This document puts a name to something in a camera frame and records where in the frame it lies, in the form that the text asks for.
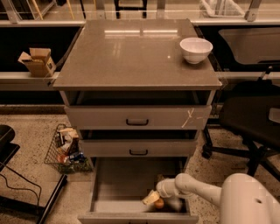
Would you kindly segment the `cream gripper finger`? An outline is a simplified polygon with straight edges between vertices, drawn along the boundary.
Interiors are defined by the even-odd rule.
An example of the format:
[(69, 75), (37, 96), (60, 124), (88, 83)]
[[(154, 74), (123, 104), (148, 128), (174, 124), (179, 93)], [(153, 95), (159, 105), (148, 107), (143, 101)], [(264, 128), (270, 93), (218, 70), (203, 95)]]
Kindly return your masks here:
[(150, 205), (150, 204), (156, 202), (159, 198), (160, 198), (160, 195), (159, 195), (158, 191), (151, 190), (149, 192), (149, 194), (144, 199), (142, 199), (142, 202), (145, 205)]

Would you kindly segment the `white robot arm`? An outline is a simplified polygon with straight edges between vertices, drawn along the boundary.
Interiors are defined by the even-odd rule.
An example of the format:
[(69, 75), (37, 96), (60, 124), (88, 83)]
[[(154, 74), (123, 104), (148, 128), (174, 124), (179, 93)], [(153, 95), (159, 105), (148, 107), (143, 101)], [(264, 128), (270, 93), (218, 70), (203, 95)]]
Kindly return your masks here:
[(280, 224), (280, 203), (261, 182), (244, 173), (228, 176), (221, 187), (180, 173), (159, 181), (143, 203), (149, 205), (172, 196), (185, 199), (189, 193), (217, 206), (220, 224)]

